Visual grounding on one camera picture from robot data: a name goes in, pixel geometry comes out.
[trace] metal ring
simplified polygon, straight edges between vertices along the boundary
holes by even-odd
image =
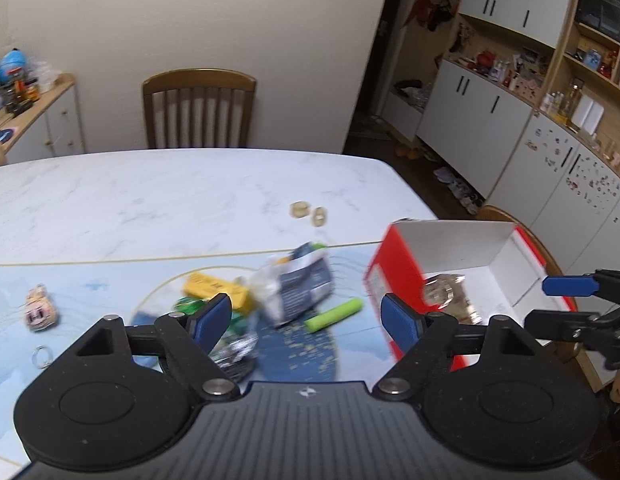
[[[46,356],[46,360],[43,361],[42,363],[39,363],[39,352],[45,350],[47,356]],[[34,349],[34,352],[32,353],[32,364],[34,364],[35,368],[38,368],[39,370],[45,370],[46,368],[48,368],[51,364],[52,361],[54,360],[54,355],[52,353],[52,350],[45,346],[45,345],[41,345],[41,346],[37,346]]]

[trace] sticker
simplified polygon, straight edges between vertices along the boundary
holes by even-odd
[[[386,294],[391,292],[392,289],[390,288],[390,285],[388,285],[388,282],[385,279],[385,274],[379,264],[373,265],[372,270],[370,270],[367,283],[370,287],[370,292],[372,293],[375,305],[378,308],[381,308],[381,300]]]

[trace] wooden chair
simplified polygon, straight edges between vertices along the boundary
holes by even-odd
[[[148,147],[244,148],[256,86],[247,74],[218,68],[171,70],[146,79],[142,94]]]

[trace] blue gripper pad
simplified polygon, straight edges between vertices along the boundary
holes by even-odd
[[[586,298],[598,289],[598,282],[592,276],[548,276],[542,284],[546,296]]]
[[[217,294],[210,302],[190,316],[186,330],[205,354],[209,354],[230,326],[232,301],[227,294]]]
[[[403,353],[416,345],[423,333],[418,315],[394,294],[381,300],[381,323]]]

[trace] white wall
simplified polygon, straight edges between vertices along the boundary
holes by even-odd
[[[0,54],[72,72],[90,151],[146,146],[140,86],[183,67],[258,79],[250,144],[340,152],[383,0],[0,0]]]

